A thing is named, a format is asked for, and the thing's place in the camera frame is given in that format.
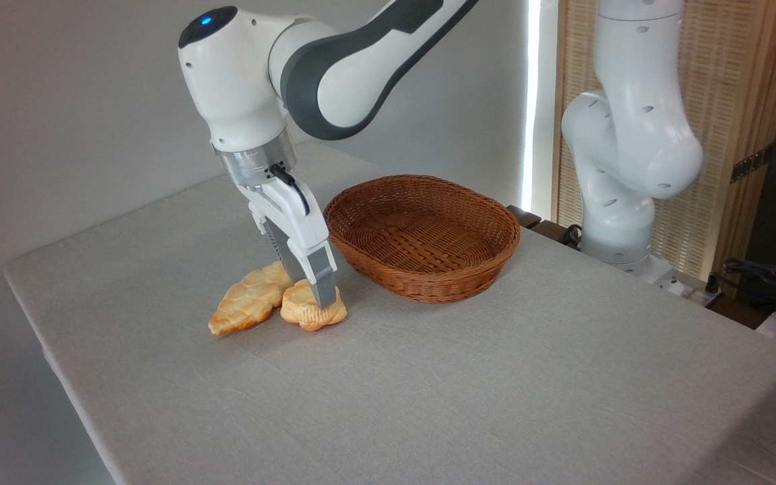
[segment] white wall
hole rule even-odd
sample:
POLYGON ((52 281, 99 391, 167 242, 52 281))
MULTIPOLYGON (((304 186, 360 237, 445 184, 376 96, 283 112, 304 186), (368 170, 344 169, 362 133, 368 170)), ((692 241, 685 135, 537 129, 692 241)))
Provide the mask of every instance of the white wall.
MULTIPOLYGON (((313 13, 348 30, 383 3, 239 5, 313 13)), ((175 49, 181 28, 216 6, 0 0, 0 483, 110 482, 1 268, 221 174, 175 49)), ((525 20, 526 2, 480 2, 401 80, 369 129, 335 146, 395 172, 428 172, 517 203, 525 20)))

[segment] basket rim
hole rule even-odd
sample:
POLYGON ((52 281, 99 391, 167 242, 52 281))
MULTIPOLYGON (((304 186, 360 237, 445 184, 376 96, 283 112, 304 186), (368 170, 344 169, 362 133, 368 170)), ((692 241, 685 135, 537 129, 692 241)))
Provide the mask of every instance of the basket rim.
POLYGON ((465 276, 467 273, 471 273, 471 274, 484 273, 494 268, 501 268, 511 258, 511 255, 514 254, 515 249, 517 249, 517 246, 519 245, 520 239, 521 239, 520 224, 518 223, 517 219, 514 218, 514 215, 511 214, 510 211, 508 211, 507 207, 505 207, 504 205, 502 205, 492 197, 487 197, 482 193, 478 193, 477 191, 471 190, 468 187, 464 187, 464 185, 460 185, 452 181, 446 181, 446 179, 441 179, 439 177, 435 177, 434 175, 424 175, 424 174, 386 175, 384 177, 371 179, 370 181, 361 182, 360 184, 353 185, 353 187, 348 187, 344 189, 343 191, 341 191, 341 193, 338 193, 335 197, 333 197, 333 199, 325 206, 323 215, 327 222, 327 226, 329 227, 329 239, 332 240, 332 242, 335 243, 335 245, 343 246, 342 248, 340 248, 342 250, 341 252, 353 251, 356 257, 366 259, 367 261, 370 262, 370 264, 375 265, 375 267, 388 269, 397 273, 402 273, 404 276, 414 278, 416 280, 432 279, 435 276, 439 276, 440 274, 446 274, 446 276, 450 275, 453 278, 461 278, 465 276), (490 207, 500 212, 502 215, 505 215, 507 220, 510 220, 514 223, 514 224, 511 224, 511 237, 509 237, 507 245, 502 247, 500 251, 496 253, 496 255, 493 255, 492 258, 489 258, 485 261, 481 261, 480 263, 474 264, 472 266, 463 267, 461 269, 456 269, 452 271, 436 271, 436 272, 410 271, 400 267, 395 267, 384 261, 379 261, 378 259, 372 257, 372 255, 370 255, 369 252, 363 251, 362 249, 358 248, 357 245, 354 245, 354 243, 350 242, 350 240, 345 239, 345 237, 339 236, 339 234, 337 234, 334 230, 332 230, 332 227, 331 227, 332 219, 330 218, 330 212, 332 211, 333 208, 336 207, 337 203, 342 202, 342 199, 344 196, 348 196, 349 193, 354 193, 356 190, 364 190, 364 188, 367 188, 369 185, 375 185, 380 182, 391 181, 391 179, 418 179, 418 181, 433 182, 438 185, 439 184, 446 185, 446 187, 455 187, 459 190, 466 191, 466 193, 470 193, 475 197, 479 197, 483 202, 486 202, 490 207))

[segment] bamboo screen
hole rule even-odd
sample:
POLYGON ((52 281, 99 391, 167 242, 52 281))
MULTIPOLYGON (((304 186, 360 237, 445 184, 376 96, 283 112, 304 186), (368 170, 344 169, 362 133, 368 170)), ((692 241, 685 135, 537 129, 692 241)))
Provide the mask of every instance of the bamboo screen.
MULTIPOLYGON (((600 88, 593 64, 597 1, 563 1, 559 112, 576 95, 600 88)), ((754 179, 755 187, 740 196, 737 184, 730 189, 730 176, 735 163, 772 141, 773 129, 769 127, 776 129, 775 60, 776 1, 686 3, 678 70, 684 109, 705 160, 699 178, 684 193, 675 199, 655 200, 652 252, 690 276, 704 280, 716 264, 719 239, 731 239, 739 230, 744 233, 747 224, 737 228, 738 224, 724 219, 750 215, 749 207, 748 211, 740 209, 745 202, 754 205, 755 213, 764 172, 748 177, 754 179)), ((582 197, 573 157, 564 140, 555 157, 556 221, 562 226, 581 224, 582 197)), ((743 237, 749 237, 749 228, 743 237)), ((718 252, 718 258, 724 257, 723 249, 718 252)))

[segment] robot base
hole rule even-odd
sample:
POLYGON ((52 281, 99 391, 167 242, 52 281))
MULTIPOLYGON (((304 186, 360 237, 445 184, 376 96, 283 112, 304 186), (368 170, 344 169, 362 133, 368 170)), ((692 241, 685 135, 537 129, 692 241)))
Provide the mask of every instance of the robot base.
POLYGON ((655 255, 648 255, 637 262, 610 264, 610 266, 617 267, 625 273, 631 273, 646 280, 646 282, 671 292, 671 294, 681 296, 682 292, 684 292, 684 285, 675 278, 675 270, 672 269, 672 265, 659 257, 655 257, 655 255))

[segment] light strip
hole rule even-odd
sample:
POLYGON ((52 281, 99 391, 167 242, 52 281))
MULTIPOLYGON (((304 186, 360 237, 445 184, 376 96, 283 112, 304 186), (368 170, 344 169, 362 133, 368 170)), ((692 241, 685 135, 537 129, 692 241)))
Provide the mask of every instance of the light strip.
POLYGON ((535 137, 535 114, 538 101, 538 50, 541 32, 541 0, 529 0, 529 46, 527 46, 526 85, 526 138, 523 144, 523 186, 520 189, 520 207, 524 211, 532 208, 532 164, 533 138, 535 137))

